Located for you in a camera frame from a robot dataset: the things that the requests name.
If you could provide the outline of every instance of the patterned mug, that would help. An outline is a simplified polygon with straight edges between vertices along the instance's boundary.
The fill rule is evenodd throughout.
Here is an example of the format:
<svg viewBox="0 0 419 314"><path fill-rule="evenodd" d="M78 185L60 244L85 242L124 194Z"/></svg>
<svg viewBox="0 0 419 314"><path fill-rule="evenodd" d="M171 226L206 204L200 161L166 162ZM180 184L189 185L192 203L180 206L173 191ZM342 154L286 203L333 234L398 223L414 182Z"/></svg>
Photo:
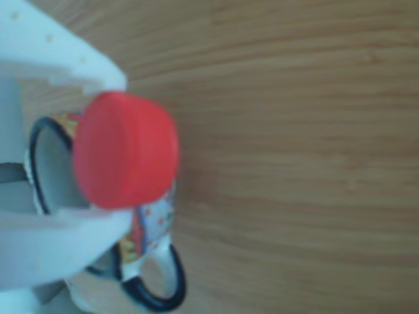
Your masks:
<svg viewBox="0 0 419 314"><path fill-rule="evenodd" d="M55 114L38 120L31 131L26 170L41 215L53 215L61 207L89 208L77 187L71 165L71 147L80 113ZM160 200L133 207L132 229L87 272L120 282L139 305L166 312L179 307L186 296L185 272L172 245L175 184ZM141 278L141 265L152 258L159 266L167 298L152 294Z"/></svg>

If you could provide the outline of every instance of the table surface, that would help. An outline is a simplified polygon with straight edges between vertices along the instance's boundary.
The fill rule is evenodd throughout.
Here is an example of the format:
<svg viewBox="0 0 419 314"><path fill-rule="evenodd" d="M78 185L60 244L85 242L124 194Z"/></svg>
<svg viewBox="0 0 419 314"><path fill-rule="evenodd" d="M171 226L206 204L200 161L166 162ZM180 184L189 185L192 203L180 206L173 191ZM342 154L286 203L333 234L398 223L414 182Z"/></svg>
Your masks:
<svg viewBox="0 0 419 314"><path fill-rule="evenodd" d="M419 313L419 2L34 2L177 119L180 313Z"/></svg>

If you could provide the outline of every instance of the white plastic part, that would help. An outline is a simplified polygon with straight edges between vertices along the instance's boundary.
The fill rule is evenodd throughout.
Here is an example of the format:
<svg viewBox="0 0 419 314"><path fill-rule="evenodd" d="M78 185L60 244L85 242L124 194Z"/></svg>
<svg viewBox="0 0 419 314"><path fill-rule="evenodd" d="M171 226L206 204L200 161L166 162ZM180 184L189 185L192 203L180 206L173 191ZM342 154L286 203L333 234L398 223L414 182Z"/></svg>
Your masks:
<svg viewBox="0 0 419 314"><path fill-rule="evenodd" d="M23 162L26 139L22 120L19 84L0 77L0 163Z"/></svg>
<svg viewBox="0 0 419 314"><path fill-rule="evenodd" d="M132 211L63 209L56 216L0 214L0 290L68 278L126 234Z"/></svg>
<svg viewBox="0 0 419 314"><path fill-rule="evenodd" d="M24 0L0 0L0 76L47 79L86 94L125 90L105 55Z"/></svg>

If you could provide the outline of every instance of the wood grain surface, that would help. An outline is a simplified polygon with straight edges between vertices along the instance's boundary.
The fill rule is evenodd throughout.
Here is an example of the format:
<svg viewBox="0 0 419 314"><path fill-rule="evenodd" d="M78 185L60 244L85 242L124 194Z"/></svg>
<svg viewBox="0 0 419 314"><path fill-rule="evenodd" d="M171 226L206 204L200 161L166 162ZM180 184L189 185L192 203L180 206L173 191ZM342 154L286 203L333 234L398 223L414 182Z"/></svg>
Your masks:
<svg viewBox="0 0 419 314"><path fill-rule="evenodd" d="M419 313L418 1L34 2L177 119L180 313Z"/></svg>

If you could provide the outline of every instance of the plastic cap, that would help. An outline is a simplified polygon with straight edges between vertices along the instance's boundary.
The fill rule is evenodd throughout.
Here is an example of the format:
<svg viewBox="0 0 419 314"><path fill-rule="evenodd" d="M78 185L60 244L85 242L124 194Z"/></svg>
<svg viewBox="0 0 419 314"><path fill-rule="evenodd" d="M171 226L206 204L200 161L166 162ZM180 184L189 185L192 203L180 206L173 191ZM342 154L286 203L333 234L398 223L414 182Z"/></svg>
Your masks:
<svg viewBox="0 0 419 314"><path fill-rule="evenodd" d="M106 92L85 110L73 156L91 202L110 210L149 203L169 190L177 173L175 122L150 99Z"/></svg>

